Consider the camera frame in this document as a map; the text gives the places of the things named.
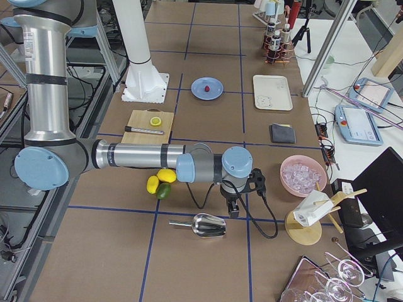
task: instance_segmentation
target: white column base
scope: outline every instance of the white column base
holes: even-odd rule
[[[169,74],[160,74],[152,65],[151,73],[138,70],[130,64],[122,101],[163,103],[169,82]]]

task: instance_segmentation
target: wooden cutting board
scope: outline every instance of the wooden cutting board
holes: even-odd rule
[[[150,120],[155,116],[158,116],[162,120],[161,125],[151,126]],[[168,143],[173,120],[174,114],[172,112],[133,110],[127,126],[131,126],[132,128],[162,130],[164,134],[155,135],[148,133],[125,132],[122,138],[122,143],[140,143],[152,145]]]

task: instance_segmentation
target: table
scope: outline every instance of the table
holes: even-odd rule
[[[303,24],[303,20],[297,20],[293,31],[298,30]],[[303,58],[315,59],[317,57],[317,54],[321,49],[327,32],[331,27],[331,24],[331,20],[310,20],[309,27],[312,53],[307,53],[305,37],[304,40],[299,42],[299,44],[295,48],[295,54],[297,56],[298,66],[300,67],[303,82],[305,82],[308,78],[309,72],[314,64],[314,61]],[[345,24],[344,29],[340,34],[334,48],[331,50],[331,55],[335,58],[336,62],[354,64],[357,62],[368,60],[370,57],[372,57],[373,54],[366,44],[364,38],[362,37],[360,31],[357,29],[356,25],[352,21],[348,21]],[[375,60],[376,59],[373,59],[368,64],[368,66],[362,72],[362,75],[360,75],[360,78],[368,77],[370,79],[376,80],[377,82],[388,83],[389,80],[387,78],[379,78],[372,75],[371,67],[376,62]],[[332,64],[329,70],[324,70],[322,73],[323,76],[328,80],[329,87],[333,89],[342,89],[344,87],[349,88],[351,83],[354,81],[363,67],[364,63],[353,66]],[[315,87],[319,87],[323,83],[324,82],[322,79],[318,79]],[[346,92],[348,88],[343,89],[341,92]],[[334,112],[334,107],[338,105],[341,101],[342,100],[339,97],[326,91],[320,92],[319,89],[314,89],[309,96],[310,106],[317,106],[318,108],[320,108],[319,110],[316,110],[315,108],[311,107],[312,113],[319,112],[320,114],[324,115],[328,121],[332,121],[332,115],[321,109]],[[396,92],[392,96],[390,102],[402,105],[402,101]],[[394,109],[391,106],[388,106],[388,109],[401,116],[401,109]],[[394,117],[386,111],[384,111],[382,114],[385,115],[387,118],[395,120]],[[379,126],[385,124],[376,118],[375,121]],[[400,156],[403,156],[403,135],[401,130],[397,128],[393,127],[381,129],[380,134],[384,140],[384,144],[379,147],[372,147],[346,143],[340,135],[337,126],[333,127],[334,125],[332,123],[327,124],[327,126],[329,137],[334,142],[336,147],[335,158],[338,166],[340,167],[340,170],[338,170],[333,165],[332,176],[329,175],[331,181],[334,181],[337,178],[351,180],[355,179],[389,146],[393,147]],[[365,209],[362,206],[361,212],[365,212]],[[380,230],[375,225],[371,225],[371,228],[373,229],[375,234],[380,233]],[[381,241],[384,241],[385,237],[381,235],[379,239]],[[394,260],[400,268],[403,267],[403,263],[398,257],[394,257]],[[396,272],[394,273],[394,276],[395,280],[397,281],[394,283],[386,282],[388,290],[379,291],[377,300],[381,301],[382,298],[386,299],[386,293],[390,293],[390,291],[403,287],[403,276]],[[364,287],[364,289],[368,297],[372,297],[373,295],[373,291],[375,289],[373,284],[373,281],[365,284],[366,286]]]
[[[281,186],[280,164],[303,154],[323,162],[296,60],[286,67],[267,65],[260,50],[264,28],[252,17],[253,6],[153,2],[146,19],[152,60],[170,73],[164,104],[124,103],[114,95],[98,138],[120,142],[133,109],[157,108],[175,113],[171,143],[207,143],[216,153],[240,145],[253,155],[267,181],[270,206],[279,219],[279,236],[264,239],[242,210],[227,221],[223,238],[202,240],[190,230],[168,225],[199,213],[186,186],[173,185],[168,199],[145,191],[155,171],[107,168],[80,177],[42,275],[34,301],[276,301],[299,257],[323,264],[323,253],[340,257],[331,243],[339,236],[323,220],[323,236],[311,247],[293,242],[285,232],[285,215],[302,198]],[[253,105],[254,74],[287,76],[291,112],[259,111]],[[196,99],[191,83],[211,76],[224,93],[212,102]],[[270,142],[268,126],[291,123],[295,145]],[[209,184],[192,184],[200,201]],[[268,233],[274,226],[261,200],[245,197],[251,213]],[[227,217],[218,187],[203,210]]]

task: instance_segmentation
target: white desk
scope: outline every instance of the white desk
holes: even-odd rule
[[[292,31],[292,35],[296,34],[296,32],[300,29],[300,27],[304,24],[304,20],[297,20],[295,23],[294,29]],[[312,52],[310,54],[307,53],[307,42],[306,35],[302,41],[299,41],[297,47],[295,48],[295,54],[298,60],[298,66],[300,67],[302,80],[305,81],[308,78],[309,72],[314,65],[314,61],[307,59],[300,59],[298,57],[316,59],[321,49],[321,46],[325,40],[327,33],[332,25],[332,20],[310,20],[309,28],[310,28],[310,39],[312,45]],[[342,31],[341,36],[336,41],[335,46],[331,51],[332,56],[335,58],[336,62],[353,64],[356,62],[361,62],[369,59],[372,56],[372,51],[366,44],[364,38],[362,37],[360,31],[357,29],[356,25],[352,21],[348,21],[344,29]],[[371,72],[371,67],[375,63],[375,59],[373,59],[364,70],[364,72],[360,75],[362,77],[368,77],[374,79],[378,82],[385,83],[389,80],[387,78],[379,78],[374,77]],[[357,64],[354,66],[333,64],[329,70],[326,72],[322,72],[323,76],[329,82],[329,87],[334,89],[342,89],[344,87],[352,85],[356,76],[360,73],[363,68],[364,63]],[[323,84],[321,79],[318,79],[315,83],[315,87],[319,87]],[[319,89],[314,89],[309,96],[309,104],[310,106],[316,106],[318,108],[322,108],[328,110],[330,112],[334,112],[334,108],[338,105],[342,100],[341,98],[331,94],[327,91],[321,91],[319,93]],[[390,100],[391,103],[402,105],[402,101],[400,97],[395,92]],[[403,109],[387,106],[387,108],[393,111],[395,114],[399,116],[403,116]],[[311,108],[312,113],[316,113],[316,109]],[[320,114],[324,115],[327,118],[327,121],[332,121],[333,117],[331,114],[326,113],[325,111],[320,111]],[[388,118],[397,121],[388,113],[382,113]],[[378,126],[383,126],[385,123],[375,118],[375,121]],[[323,118],[319,117],[319,122],[323,122]],[[346,143],[340,132],[338,127],[336,126],[333,129],[333,124],[327,124],[327,132],[329,134],[330,140],[334,142],[336,153],[335,158],[336,162],[339,164],[340,171],[336,169],[335,165],[332,165],[333,173],[331,177],[331,181],[337,178],[344,179],[355,179],[368,165],[370,165],[387,147],[393,147],[396,152],[403,157],[403,131],[392,128],[381,129],[380,134],[384,141],[384,144],[379,147],[371,147],[364,145],[353,145],[350,143]],[[379,233],[379,229],[376,226],[372,227],[375,233]],[[403,268],[403,262],[400,261],[398,257],[394,257],[395,262],[398,267]],[[390,296],[391,291],[399,289],[402,291],[401,296],[403,297],[403,274],[395,272],[394,277],[396,282],[387,282],[383,281],[382,284],[385,284],[386,290],[379,290],[377,294],[378,301],[386,301],[386,297]],[[373,292],[375,290],[375,280],[374,278],[369,279],[364,283],[362,290],[367,294],[367,298],[371,298],[373,296]]]

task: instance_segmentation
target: blue plate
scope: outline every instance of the blue plate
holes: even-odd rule
[[[210,88],[209,91],[205,91],[206,86]],[[191,91],[195,97],[204,101],[217,99],[222,94],[223,90],[224,87],[221,82],[213,77],[201,77],[191,85]]]

